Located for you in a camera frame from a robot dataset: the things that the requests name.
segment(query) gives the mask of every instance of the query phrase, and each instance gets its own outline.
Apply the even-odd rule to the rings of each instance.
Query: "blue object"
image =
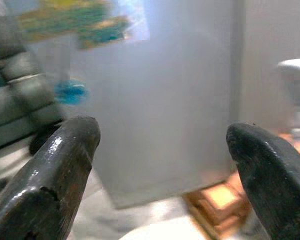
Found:
[[[57,83],[54,92],[55,100],[65,105],[79,105],[88,97],[86,85],[75,79]]]

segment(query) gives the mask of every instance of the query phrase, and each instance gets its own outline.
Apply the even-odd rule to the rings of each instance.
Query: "white wall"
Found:
[[[291,104],[275,68],[300,58],[300,0],[246,0],[240,119],[277,131]]]

